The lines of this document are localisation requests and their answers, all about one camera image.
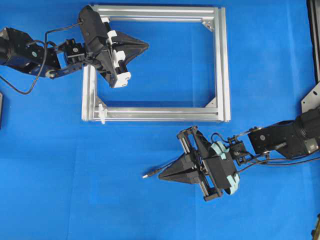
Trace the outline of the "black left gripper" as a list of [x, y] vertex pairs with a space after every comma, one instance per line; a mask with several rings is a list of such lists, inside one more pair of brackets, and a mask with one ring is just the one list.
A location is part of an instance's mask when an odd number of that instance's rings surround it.
[[93, 65], [111, 88], [128, 85], [131, 73], [126, 65], [149, 48], [149, 44], [121, 31], [107, 30], [99, 13], [89, 5], [79, 12], [78, 20], [85, 46]]

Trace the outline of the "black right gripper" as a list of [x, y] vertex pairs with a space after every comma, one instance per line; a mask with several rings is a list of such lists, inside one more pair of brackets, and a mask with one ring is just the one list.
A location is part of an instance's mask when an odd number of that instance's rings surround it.
[[197, 126], [180, 131], [177, 139], [184, 154], [160, 173], [160, 180], [198, 184], [206, 202], [238, 190], [240, 176], [222, 143], [210, 143]]

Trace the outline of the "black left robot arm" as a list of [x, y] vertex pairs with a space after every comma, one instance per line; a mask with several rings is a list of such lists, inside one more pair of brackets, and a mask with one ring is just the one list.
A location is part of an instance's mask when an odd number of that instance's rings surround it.
[[92, 66], [110, 88], [127, 86], [127, 64], [149, 48], [146, 42], [112, 30], [91, 6], [78, 15], [84, 43], [67, 39], [55, 44], [32, 39], [26, 32], [5, 27], [0, 32], [0, 64], [36, 78], [59, 78]]

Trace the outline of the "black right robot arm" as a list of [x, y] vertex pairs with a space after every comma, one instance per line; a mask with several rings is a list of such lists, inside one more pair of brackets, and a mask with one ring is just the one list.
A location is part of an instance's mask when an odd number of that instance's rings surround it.
[[158, 176], [160, 180], [198, 184], [205, 201], [223, 193], [233, 195], [239, 188], [236, 166], [250, 161], [267, 164], [269, 152], [276, 151], [286, 160], [306, 157], [320, 149], [320, 109], [310, 109], [294, 120], [277, 122], [267, 127], [246, 131], [255, 155], [246, 150], [238, 135], [227, 140], [207, 140], [197, 126], [177, 134], [183, 154]]

